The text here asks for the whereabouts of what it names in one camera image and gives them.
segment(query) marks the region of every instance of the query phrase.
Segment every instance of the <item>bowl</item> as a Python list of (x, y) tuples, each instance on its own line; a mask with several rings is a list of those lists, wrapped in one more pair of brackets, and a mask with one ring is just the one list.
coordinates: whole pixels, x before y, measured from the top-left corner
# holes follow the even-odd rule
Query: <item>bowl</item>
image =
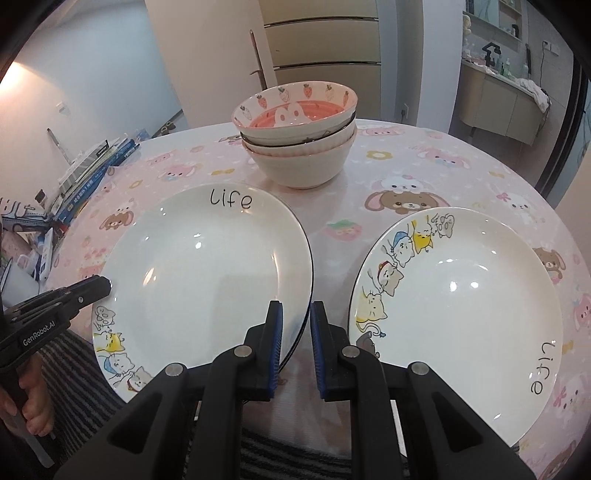
[(326, 137), (355, 115), (356, 93), (338, 83), (296, 82), (269, 88), (242, 102), (232, 122), (250, 143), (293, 145)]
[(356, 136), (357, 127), (344, 144), (322, 153), (299, 157), (278, 158), (260, 155), (248, 150), (244, 142), (242, 145), (271, 180), (292, 189), (312, 189), (336, 177), (343, 169)]
[(302, 155), (314, 155), (322, 153), (327, 150), (332, 150), (343, 143), (345, 143), (355, 130), (355, 116), (340, 130), (333, 134), (328, 135), (318, 140), (311, 140), (301, 142), (296, 145), (287, 145), (285, 147), (263, 147), (261, 145), (255, 145), (250, 143), (248, 140), (243, 138), (245, 145), (249, 150), (260, 155), (266, 155), (268, 157), (300, 157)]

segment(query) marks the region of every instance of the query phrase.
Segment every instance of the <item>human hand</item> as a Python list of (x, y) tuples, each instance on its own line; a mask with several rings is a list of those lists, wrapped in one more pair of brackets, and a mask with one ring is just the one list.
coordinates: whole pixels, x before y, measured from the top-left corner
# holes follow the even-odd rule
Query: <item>human hand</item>
[[(43, 437), (53, 429), (53, 404), (47, 384), (41, 375), (41, 355), (35, 353), (19, 372), (18, 383), (27, 393), (28, 400), (22, 408), (22, 416), (27, 421), (27, 430), (33, 435)], [(0, 419), (4, 425), (18, 434), (12, 416), (17, 414), (17, 406), (10, 396), (0, 388)]]

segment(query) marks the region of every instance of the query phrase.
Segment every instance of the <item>faucet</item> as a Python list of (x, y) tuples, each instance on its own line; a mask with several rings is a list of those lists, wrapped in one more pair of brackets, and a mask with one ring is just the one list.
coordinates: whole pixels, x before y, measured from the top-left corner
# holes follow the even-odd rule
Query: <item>faucet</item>
[(501, 47), (498, 46), (496, 43), (490, 42), (489, 44), (482, 47), (482, 51), (486, 52), (485, 61), (486, 61), (487, 67), (494, 67), (495, 66), (495, 61), (493, 58), (491, 58), (491, 54), (492, 54), (492, 52), (490, 51), (491, 47), (495, 48), (495, 53), (497, 55), (501, 55)]

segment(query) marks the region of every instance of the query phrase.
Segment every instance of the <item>door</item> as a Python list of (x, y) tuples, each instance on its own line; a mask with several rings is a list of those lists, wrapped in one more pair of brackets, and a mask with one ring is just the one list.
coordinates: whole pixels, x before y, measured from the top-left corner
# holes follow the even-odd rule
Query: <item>door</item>
[(229, 122), (261, 91), (254, 32), (268, 86), (277, 84), (258, 0), (146, 0), (164, 64), (192, 128)]

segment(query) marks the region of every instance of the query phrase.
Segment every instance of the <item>white plate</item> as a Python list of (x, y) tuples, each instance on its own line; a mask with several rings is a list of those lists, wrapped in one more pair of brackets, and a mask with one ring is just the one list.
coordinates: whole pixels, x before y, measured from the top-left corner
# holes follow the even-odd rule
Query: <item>white plate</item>
[(534, 251), (502, 223), (453, 207), (388, 229), (349, 309), (353, 343), (389, 364), (429, 364), (509, 445), (550, 396), (562, 335), (558, 298)]
[(301, 335), (313, 269), (299, 221), (273, 195), (239, 183), (185, 190), (145, 212), (115, 245), (93, 305), (100, 368), (128, 401), (171, 362), (211, 362), (283, 303), (282, 362)]

